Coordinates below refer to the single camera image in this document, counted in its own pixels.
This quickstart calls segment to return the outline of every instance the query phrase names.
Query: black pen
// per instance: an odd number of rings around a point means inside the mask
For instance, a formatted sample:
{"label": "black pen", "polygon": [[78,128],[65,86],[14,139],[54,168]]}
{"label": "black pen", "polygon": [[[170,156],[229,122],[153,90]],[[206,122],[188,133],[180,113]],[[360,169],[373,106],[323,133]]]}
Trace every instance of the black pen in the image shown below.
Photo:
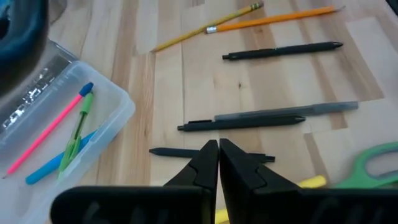
{"label": "black pen", "polygon": [[276,116],[276,117],[256,117],[256,118],[239,118],[221,121],[202,120],[189,121],[177,127],[179,131],[210,131],[222,129],[238,129],[238,128],[258,128],[269,126],[284,126],[298,124],[305,121],[303,116]]}
{"label": "black pen", "polygon": [[248,50],[244,52],[233,52],[228,55],[223,55],[223,59],[228,60],[241,60],[241,59],[252,59],[252,58],[267,58],[281,55],[290,54],[304,54],[322,52],[327,50],[335,50],[338,47],[343,46],[340,42],[322,42],[316,44],[303,44],[288,47],[278,47],[274,49],[260,49],[260,50]]}
{"label": "black pen", "polygon": [[[170,156],[179,158],[193,158],[198,153],[199,150],[194,149],[176,149],[168,147],[157,147],[149,149],[149,152],[157,156]],[[275,162],[275,156],[267,156],[262,153],[248,153],[253,157],[253,159],[259,161],[260,163]]]}
{"label": "black pen", "polygon": [[214,119],[216,121],[221,121],[221,120],[238,119],[238,118],[254,118],[254,117],[266,118],[273,116],[288,116],[292,114],[299,116],[315,116],[326,113],[336,113],[348,110],[356,110],[358,109],[358,107],[359,103],[357,101],[338,102],[338,103],[319,103],[309,106],[296,106],[291,108],[221,114],[221,115],[216,115]]}

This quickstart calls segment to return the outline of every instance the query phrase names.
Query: dark object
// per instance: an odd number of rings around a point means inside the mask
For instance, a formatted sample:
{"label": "dark object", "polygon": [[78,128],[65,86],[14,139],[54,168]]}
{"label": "dark object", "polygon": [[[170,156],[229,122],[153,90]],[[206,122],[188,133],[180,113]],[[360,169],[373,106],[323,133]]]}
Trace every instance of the dark object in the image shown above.
{"label": "dark object", "polygon": [[357,101],[340,102],[340,103],[320,103],[310,106],[296,106],[292,108],[281,108],[273,110],[260,110],[260,111],[249,111],[243,113],[233,113],[233,114],[221,114],[216,115],[214,119],[216,121],[238,119],[238,118],[255,118],[255,117],[273,117],[273,116],[289,116],[289,115],[299,115],[299,116],[315,116],[325,113],[336,113],[347,110],[358,109],[359,104]]}
{"label": "dark object", "polygon": [[35,68],[47,41],[49,0],[13,0],[0,18],[0,96]]}
{"label": "dark object", "polygon": [[302,116],[275,116],[270,118],[243,118],[226,121],[189,121],[188,124],[178,126],[179,131],[210,131],[238,128],[258,128],[269,126],[293,125],[305,121]]}
{"label": "dark object", "polygon": [[343,46],[340,42],[322,42],[316,44],[303,44],[288,47],[278,47],[274,49],[260,49],[260,50],[248,50],[243,52],[229,53],[223,55],[223,59],[226,60],[241,60],[241,59],[253,59],[253,58],[267,58],[282,55],[291,54],[304,54],[322,52],[327,50],[335,50],[338,47]]}
{"label": "dark object", "polygon": [[[180,158],[194,158],[199,154],[199,150],[194,149],[175,149],[167,147],[157,147],[149,149],[149,152],[157,156],[172,156]],[[248,153],[258,162],[264,164],[267,162],[275,162],[275,156],[267,156],[263,153]]]}
{"label": "dark object", "polygon": [[398,15],[398,0],[386,0],[391,9]]}
{"label": "dark object", "polygon": [[51,208],[53,224],[213,224],[217,167],[230,224],[398,223],[398,190],[301,189],[227,139],[209,141],[163,187],[75,187]]}
{"label": "dark object", "polygon": [[76,187],[53,202],[53,224],[211,224],[215,220],[218,144],[210,140],[163,187]]}

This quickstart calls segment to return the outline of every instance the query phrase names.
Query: clear plastic box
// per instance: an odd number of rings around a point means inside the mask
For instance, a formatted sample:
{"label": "clear plastic box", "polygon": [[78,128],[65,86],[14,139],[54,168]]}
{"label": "clear plastic box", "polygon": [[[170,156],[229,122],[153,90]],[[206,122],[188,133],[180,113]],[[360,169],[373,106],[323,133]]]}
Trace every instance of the clear plastic box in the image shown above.
{"label": "clear plastic box", "polygon": [[98,129],[57,180],[51,174],[34,185],[25,178],[65,150],[78,119],[80,105],[61,122],[25,163],[6,179],[0,179],[0,223],[44,223],[52,200],[76,185],[99,158],[106,146],[135,111],[129,95],[89,65],[76,61],[69,65],[12,127],[0,151],[0,174],[30,146],[37,136],[78,94],[84,84],[94,83],[95,98],[86,119],[82,137]]}
{"label": "clear plastic box", "polygon": [[34,70],[19,85],[14,85],[0,96],[0,151],[5,142],[9,145],[8,136],[13,133],[14,124],[19,118],[55,78],[76,60],[73,54],[49,40]]}

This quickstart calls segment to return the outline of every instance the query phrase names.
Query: pencil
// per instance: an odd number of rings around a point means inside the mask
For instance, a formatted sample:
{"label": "pencil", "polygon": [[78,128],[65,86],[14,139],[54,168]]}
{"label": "pencil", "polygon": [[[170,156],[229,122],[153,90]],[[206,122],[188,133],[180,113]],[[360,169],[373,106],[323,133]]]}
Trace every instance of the pencil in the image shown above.
{"label": "pencil", "polygon": [[210,26],[217,26],[217,25],[222,24],[222,23],[224,23],[224,22],[226,22],[226,21],[230,21],[231,19],[237,18],[237,17],[242,16],[242,15],[244,15],[244,14],[246,14],[246,13],[249,13],[249,12],[251,12],[251,11],[254,11],[254,10],[256,10],[256,9],[259,9],[259,8],[261,8],[263,5],[264,5],[263,2],[257,2],[257,3],[254,3],[254,4],[250,5],[250,6],[244,7],[244,8],[242,8],[242,9],[240,9],[240,10],[234,12],[234,13],[231,13],[231,14],[229,14],[229,15],[227,15],[227,16],[222,17],[221,19],[218,19],[218,20],[215,20],[215,21],[211,21],[210,23],[208,23],[208,24],[206,24],[206,25],[203,25],[203,26],[199,27],[198,29],[193,30],[193,31],[191,31],[191,32],[189,32],[189,33],[187,33],[187,34],[184,34],[184,35],[181,35],[180,37],[177,37],[177,38],[175,38],[175,39],[169,40],[169,41],[167,41],[167,42],[164,43],[164,44],[160,44],[159,46],[157,46],[157,47],[156,47],[154,50],[152,50],[152,51],[153,51],[153,52],[158,52],[158,51],[160,51],[160,50],[163,50],[163,49],[165,49],[165,48],[167,48],[167,47],[170,47],[171,45],[174,45],[174,44],[179,43],[179,42],[181,42],[181,41],[183,41],[183,40],[186,40],[186,39],[188,39],[188,38],[191,38],[191,37],[193,37],[194,35],[198,35],[198,34],[204,32],[204,31],[206,30],[207,27],[210,27]]}
{"label": "pencil", "polygon": [[251,20],[251,21],[238,22],[238,23],[235,23],[235,24],[209,26],[209,27],[206,28],[206,33],[207,34],[212,34],[212,33],[215,33],[215,32],[222,32],[222,31],[227,31],[227,30],[240,29],[240,28],[258,26],[258,25],[264,25],[264,24],[270,24],[270,23],[273,23],[273,22],[282,22],[282,21],[289,21],[289,20],[292,20],[292,19],[301,19],[301,18],[310,17],[310,16],[319,16],[319,15],[322,15],[322,14],[327,14],[327,13],[339,11],[342,8],[344,8],[344,7],[336,9],[334,6],[328,6],[328,7],[322,7],[322,8],[318,8],[318,9],[311,9],[311,10],[302,11],[302,12],[293,12],[293,13],[290,13],[290,14],[265,17],[265,18],[262,18],[262,19],[255,19],[255,20]]}
{"label": "pencil", "polygon": [[48,126],[40,136],[30,145],[30,147],[21,155],[20,158],[15,161],[12,166],[7,170],[5,179],[8,175],[14,173],[27,158],[36,150],[36,148],[47,138],[47,136],[61,123],[61,121],[67,116],[67,114],[79,103],[79,101],[87,95],[93,88],[93,83],[88,83],[80,90],[79,94],[72,100],[72,102],[58,115],[57,118]]}

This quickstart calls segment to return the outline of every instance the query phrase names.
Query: yellow object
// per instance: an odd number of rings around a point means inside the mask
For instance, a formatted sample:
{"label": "yellow object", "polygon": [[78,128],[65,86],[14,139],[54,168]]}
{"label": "yellow object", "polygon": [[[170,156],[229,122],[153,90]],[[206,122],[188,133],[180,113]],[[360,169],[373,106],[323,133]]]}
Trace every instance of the yellow object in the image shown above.
{"label": "yellow object", "polygon": [[[322,175],[318,175],[316,177],[304,180],[297,185],[301,188],[319,188],[326,185],[326,178]],[[221,224],[223,222],[227,222],[228,220],[228,212],[226,209],[216,211],[216,224]]]}
{"label": "yellow object", "polygon": [[222,32],[222,31],[227,31],[227,30],[241,29],[241,28],[245,28],[245,27],[270,24],[273,22],[282,22],[282,21],[289,21],[292,19],[301,19],[301,18],[310,17],[310,16],[319,16],[322,14],[336,12],[339,10],[340,9],[335,9],[334,6],[328,6],[328,7],[318,8],[318,9],[310,9],[310,10],[302,11],[302,12],[293,12],[290,14],[265,17],[262,19],[255,19],[255,20],[251,20],[251,21],[243,21],[243,22],[238,22],[235,24],[223,24],[223,25],[212,26],[212,27],[207,28],[206,33],[212,34],[215,32]]}
{"label": "yellow object", "polygon": [[193,31],[191,31],[191,32],[189,32],[187,34],[181,35],[180,37],[177,37],[175,39],[169,40],[166,43],[157,46],[153,51],[157,52],[157,51],[163,50],[163,49],[165,49],[167,47],[170,47],[171,45],[174,45],[174,44],[176,44],[178,42],[181,42],[183,40],[191,38],[194,35],[197,35],[197,34],[200,34],[201,32],[204,32],[206,30],[206,28],[209,27],[209,26],[217,26],[217,25],[222,24],[222,23],[224,23],[226,21],[230,21],[231,19],[237,18],[237,17],[242,16],[242,15],[244,15],[246,13],[249,13],[249,12],[251,12],[253,10],[259,9],[263,5],[264,5],[263,2],[257,2],[257,3],[254,3],[254,4],[250,5],[250,6],[244,7],[243,9],[240,9],[237,12],[229,14],[229,15],[221,18],[221,19],[212,21],[212,22],[210,22],[210,23],[208,23],[206,25],[203,25],[203,26],[199,27],[197,30],[193,30]]}
{"label": "yellow object", "polygon": [[326,178],[322,175],[309,178],[297,184],[301,188],[319,188],[326,185]]}

